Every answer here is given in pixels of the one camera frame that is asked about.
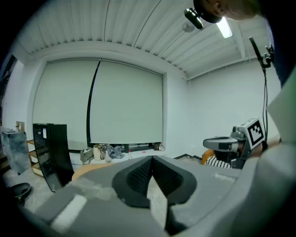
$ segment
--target black and white striped fabric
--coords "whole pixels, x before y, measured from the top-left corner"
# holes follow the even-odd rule
[[[210,156],[208,160],[205,162],[206,165],[212,165],[221,168],[231,168],[229,163],[224,161],[219,161],[216,159],[216,156]]]

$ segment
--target roller shade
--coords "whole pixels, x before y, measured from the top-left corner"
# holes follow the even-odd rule
[[[101,62],[90,108],[92,143],[162,141],[162,77],[115,62]]]
[[[97,65],[95,60],[48,64],[37,89],[33,122],[67,124],[71,150],[87,147],[87,103]]]

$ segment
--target clutter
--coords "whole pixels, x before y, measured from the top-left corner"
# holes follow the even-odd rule
[[[153,144],[153,150],[160,150],[159,145],[160,145],[160,143],[154,143]]]
[[[88,147],[80,152],[80,160],[83,164],[89,164],[93,158],[93,148]]]
[[[93,147],[93,156],[94,156],[94,159],[96,161],[100,161],[101,160],[101,149],[100,149],[100,146],[99,145],[95,145]]]
[[[111,157],[108,154],[108,151],[105,152],[105,161],[107,161],[107,162],[111,162],[112,161]]]
[[[111,147],[108,146],[108,154],[112,159],[122,159],[124,157],[124,154],[121,153],[121,146],[117,147]]]
[[[112,147],[110,145],[98,145],[101,149],[101,160],[105,159],[105,151],[108,151],[109,157],[112,159],[122,159],[124,154],[121,152],[121,147]]]
[[[80,152],[80,159],[83,164],[90,164],[91,160],[106,160],[111,162],[112,159],[122,159],[124,154],[121,153],[121,146],[112,147],[110,145],[94,145],[93,148],[87,148]]]

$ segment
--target corrugated ceiling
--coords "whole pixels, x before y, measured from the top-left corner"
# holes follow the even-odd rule
[[[248,38],[261,53],[269,44],[264,19],[229,21],[224,39],[216,25],[182,30],[183,11],[193,0],[53,0],[23,29],[17,40],[29,55],[57,44],[107,41],[141,49],[184,71],[188,79],[223,65],[254,57]]]

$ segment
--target cable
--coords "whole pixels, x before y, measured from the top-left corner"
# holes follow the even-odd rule
[[[265,135],[265,142],[267,142],[268,136],[268,117],[267,117],[267,106],[268,106],[268,90],[267,90],[267,79],[265,76],[265,87],[266,87],[266,106],[265,106],[265,119],[266,119],[266,135]]]
[[[268,105],[268,90],[267,90],[267,79],[266,79],[266,72],[264,73],[264,99],[263,99],[263,111],[262,111],[262,119],[263,119],[263,126],[265,130],[265,142],[267,142],[268,136],[268,118],[267,118],[267,105]]]
[[[266,72],[263,70],[264,73],[264,99],[263,99],[263,110],[262,110],[262,119],[263,119],[263,126],[264,126],[264,133],[265,133],[265,139],[266,139],[266,126],[265,126],[265,119],[264,119],[264,109],[265,109],[265,98],[266,98],[266,89],[265,89],[265,82],[266,82]]]
[[[163,149],[164,149],[164,150],[162,150],[162,149],[160,148],[160,149],[161,149],[161,151],[165,151],[165,150],[166,150],[166,148],[163,146],[163,144],[161,144],[161,143],[160,143],[160,144],[159,144],[159,147],[160,147],[160,146],[162,146],[162,147],[163,147]]]

